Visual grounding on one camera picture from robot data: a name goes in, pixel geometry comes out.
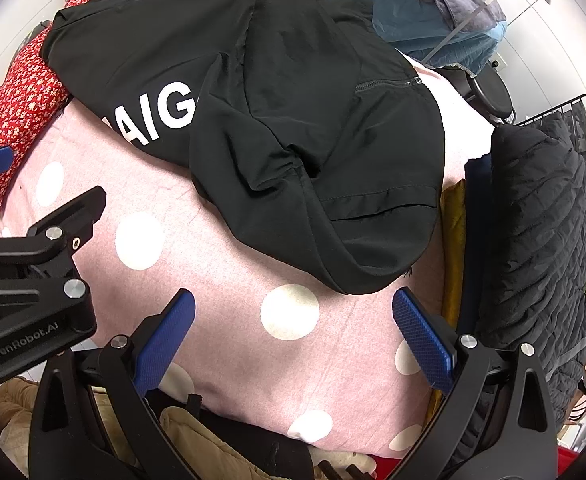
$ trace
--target electrical outlet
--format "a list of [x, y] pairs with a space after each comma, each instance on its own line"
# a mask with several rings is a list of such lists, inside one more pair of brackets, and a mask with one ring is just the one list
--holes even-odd
[[500, 56], [500, 54], [497, 52], [489, 57], [489, 65], [491, 65], [495, 69], [495, 72], [501, 72], [506, 67], [508, 67], [508, 64], [506, 63], [504, 58]]

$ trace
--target black quilted jacket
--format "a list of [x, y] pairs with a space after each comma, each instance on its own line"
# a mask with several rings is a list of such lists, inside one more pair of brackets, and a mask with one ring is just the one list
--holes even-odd
[[496, 224], [477, 333], [489, 347], [533, 344], [559, 429], [586, 365], [586, 162], [566, 124], [492, 136]]

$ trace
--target yellow garment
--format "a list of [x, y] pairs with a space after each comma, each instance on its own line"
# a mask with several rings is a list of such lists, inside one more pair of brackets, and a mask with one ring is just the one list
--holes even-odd
[[[0, 447], [25, 476], [28, 476], [29, 430], [37, 393], [38, 385], [22, 378], [0, 386]], [[116, 455], [123, 462], [139, 465], [108, 395], [103, 388], [94, 388], [94, 396]], [[202, 480], [285, 480], [267, 475], [182, 408], [164, 410], [160, 425]]]
[[[442, 211], [442, 241], [444, 243], [444, 301], [442, 317], [451, 327], [457, 327], [462, 304], [464, 283], [464, 247], [466, 246], [466, 181], [442, 191], [439, 206]], [[433, 418], [442, 401], [442, 392], [433, 390], [426, 423]]]

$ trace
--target red floral pillow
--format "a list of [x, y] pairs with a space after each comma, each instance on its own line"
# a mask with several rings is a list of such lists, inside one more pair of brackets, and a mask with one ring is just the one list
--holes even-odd
[[[67, 0], [67, 7], [89, 0]], [[0, 147], [14, 150], [14, 163], [0, 174], [0, 208], [11, 179], [24, 156], [51, 118], [68, 98], [57, 76], [38, 53], [49, 33], [43, 30], [17, 55], [0, 86]]]

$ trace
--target silver bolt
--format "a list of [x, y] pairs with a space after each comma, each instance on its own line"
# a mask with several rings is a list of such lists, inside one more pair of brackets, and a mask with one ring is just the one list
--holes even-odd
[[129, 342], [129, 338], [125, 335], [116, 335], [111, 339], [111, 346], [113, 348], [124, 348]]
[[477, 346], [477, 339], [470, 334], [465, 334], [459, 339], [462, 346], [465, 348], [475, 348]]
[[522, 354], [529, 357], [535, 355], [535, 347], [529, 343], [523, 343], [519, 349], [522, 351]]
[[86, 293], [86, 285], [82, 280], [71, 278], [64, 284], [64, 293], [72, 300], [78, 300]]
[[53, 227], [49, 227], [44, 234], [47, 235], [49, 240], [57, 240], [62, 236], [62, 229], [60, 229], [57, 225], [54, 225]]

